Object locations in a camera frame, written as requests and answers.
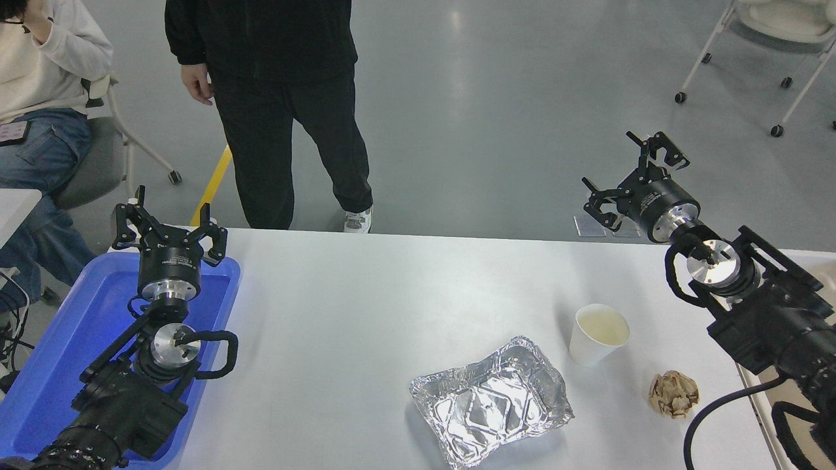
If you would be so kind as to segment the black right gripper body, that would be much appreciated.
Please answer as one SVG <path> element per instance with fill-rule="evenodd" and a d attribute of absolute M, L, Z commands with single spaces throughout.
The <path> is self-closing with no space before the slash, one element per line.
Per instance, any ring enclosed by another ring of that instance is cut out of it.
<path fill-rule="evenodd" d="M 699 203 L 671 178 L 625 178 L 627 191 L 620 212 L 644 233 L 672 233 L 680 227 L 699 225 Z"/>

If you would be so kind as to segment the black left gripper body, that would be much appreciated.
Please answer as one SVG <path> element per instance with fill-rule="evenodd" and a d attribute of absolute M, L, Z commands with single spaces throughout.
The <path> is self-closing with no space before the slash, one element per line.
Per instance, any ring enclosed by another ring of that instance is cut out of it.
<path fill-rule="evenodd" d="M 158 232 L 145 232 L 140 241 L 138 284 L 151 285 L 164 280 L 200 283 L 201 245 L 183 244 L 186 232 L 176 229 L 169 238 Z"/>

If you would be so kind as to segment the standing person's right hand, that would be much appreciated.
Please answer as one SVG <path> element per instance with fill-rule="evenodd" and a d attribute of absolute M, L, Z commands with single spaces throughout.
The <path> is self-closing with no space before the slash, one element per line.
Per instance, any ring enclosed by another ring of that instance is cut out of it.
<path fill-rule="evenodd" d="M 214 91 L 205 63 L 180 65 L 180 80 L 194 101 L 213 105 Z"/>

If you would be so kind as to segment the seated person's hand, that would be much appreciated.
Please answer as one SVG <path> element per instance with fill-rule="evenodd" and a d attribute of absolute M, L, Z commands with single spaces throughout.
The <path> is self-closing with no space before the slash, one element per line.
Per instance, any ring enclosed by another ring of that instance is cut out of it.
<path fill-rule="evenodd" d="M 19 15 L 19 18 L 40 45 L 48 41 L 53 29 L 53 22 L 44 13 L 44 1 L 27 1 L 26 8 Z"/>

